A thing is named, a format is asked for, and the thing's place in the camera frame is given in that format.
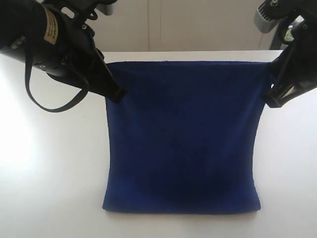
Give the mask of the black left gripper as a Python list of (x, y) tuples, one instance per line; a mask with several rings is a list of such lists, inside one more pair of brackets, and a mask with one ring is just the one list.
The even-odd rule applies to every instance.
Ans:
[(126, 95), (114, 79), (104, 55), (96, 49), (94, 31), (77, 14), (34, 14), (32, 16), (32, 66), (52, 79), (82, 87), (114, 103)]

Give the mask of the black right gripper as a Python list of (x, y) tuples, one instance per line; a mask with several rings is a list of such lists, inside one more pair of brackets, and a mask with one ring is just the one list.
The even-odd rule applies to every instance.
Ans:
[[(293, 40), (285, 39), (289, 25), (301, 16), (303, 21), (292, 27)], [(295, 9), (279, 25), (279, 37), (287, 47), (267, 68), (275, 81), (264, 94), (270, 108), (281, 108), (300, 92), (317, 87), (317, 14)]]

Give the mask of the left black grey arm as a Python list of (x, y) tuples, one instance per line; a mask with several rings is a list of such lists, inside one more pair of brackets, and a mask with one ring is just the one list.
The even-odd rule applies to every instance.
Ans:
[(115, 81), (87, 20), (113, 13), (112, 0), (3, 0), (0, 52), (45, 72), (53, 80), (119, 102)]

